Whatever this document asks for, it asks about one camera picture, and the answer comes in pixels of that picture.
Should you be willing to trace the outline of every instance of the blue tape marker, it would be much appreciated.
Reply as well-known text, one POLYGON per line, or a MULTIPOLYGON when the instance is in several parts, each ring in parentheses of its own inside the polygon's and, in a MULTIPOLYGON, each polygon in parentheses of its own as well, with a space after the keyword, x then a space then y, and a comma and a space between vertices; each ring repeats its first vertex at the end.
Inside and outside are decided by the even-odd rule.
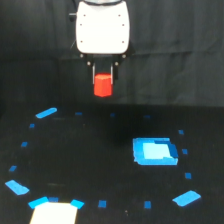
POLYGON ((161 143, 169 142, 169 138, 137 138, 133 139, 133 154, 134 162, 139 165, 177 165, 177 158, 166 158, 161 159, 145 159, 143 144, 144 143, 155 143, 160 141, 161 143))
POLYGON ((173 201, 176 202, 179 206, 183 207, 199 198, 201 198, 201 195, 197 194, 194 191, 188 191, 187 193, 182 194, 177 198, 174 198, 173 201))
POLYGON ((82 113, 81 113, 81 112, 76 112, 75 115, 76 115, 76 116, 81 116, 82 113))
POLYGON ((11 168, 9 169, 9 172, 14 172, 16 170, 17 166, 11 166, 11 168))
POLYGON ((143 117, 144 117, 144 118, 148 118, 148 119, 151 118, 150 115, 144 115, 143 117))
POLYGON ((22 195, 29 192, 29 189, 18 184, 16 181, 11 180, 5 183, 5 185, 10 188, 15 194, 22 195))
POLYGON ((48 198, 49 202, 58 202, 58 198, 50 197, 48 198))
POLYGON ((99 208, 106 208, 107 207, 107 202, 106 201, 99 201, 98 207, 99 208))
POLYGON ((50 108, 36 115, 37 118, 41 119, 57 112, 57 108, 50 108))
POLYGON ((187 149, 182 149, 182 152, 183 152, 184 155, 187 155, 188 154, 187 149))
POLYGON ((151 208, 151 202, 150 201, 145 201, 144 208, 150 209, 151 208))
POLYGON ((84 202, 81 201, 77 201, 77 200, 72 200, 71 205, 77 207, 78 209, 82 208, 82 206, 84 205, 84 202))
POLYGON ((28 144, 28 142, 23 142, 23 143, 21 144, 21 147, 27 147, 27 144, 28 144))
POLYGON ((185 173, 185 178, 186 179, 191 179, 191 173, 185 173))
POLYGON ((28 203, 28 205, 30 206, 30 208, 34 209, 35 207, 37 207, 38 205, 44 204, 46 202, 49 202, 47 197, 43 197, 43 198, 39 198, 35 201, 31 201, 28 203))
POLYGON ((183 130, 179 130, 179 134, 180 135, 184 135, 184 131, 183 130))

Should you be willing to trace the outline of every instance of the red block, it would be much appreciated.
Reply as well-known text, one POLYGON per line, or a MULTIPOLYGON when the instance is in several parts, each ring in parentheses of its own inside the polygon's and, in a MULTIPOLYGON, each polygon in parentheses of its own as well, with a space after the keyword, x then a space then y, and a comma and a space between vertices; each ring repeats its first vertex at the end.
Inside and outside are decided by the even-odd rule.
POLYGON ((111 75, 97 74, 94 78, 94 95, 107 97, 112 95, 111 75))

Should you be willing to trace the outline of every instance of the black background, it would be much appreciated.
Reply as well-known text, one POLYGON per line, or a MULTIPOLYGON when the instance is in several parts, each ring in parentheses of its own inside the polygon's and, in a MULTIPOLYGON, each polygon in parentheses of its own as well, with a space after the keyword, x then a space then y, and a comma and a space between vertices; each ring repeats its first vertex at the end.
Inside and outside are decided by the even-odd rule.
MULTIPOLYGON (((223 1, 128 0, 135 54, 111 98, 93 95, 77 56, 71 0, 1 0, 2 105, 40 103, 223 106, 223 1)), ((97 68, 106 70, 106 59, 97 68)))

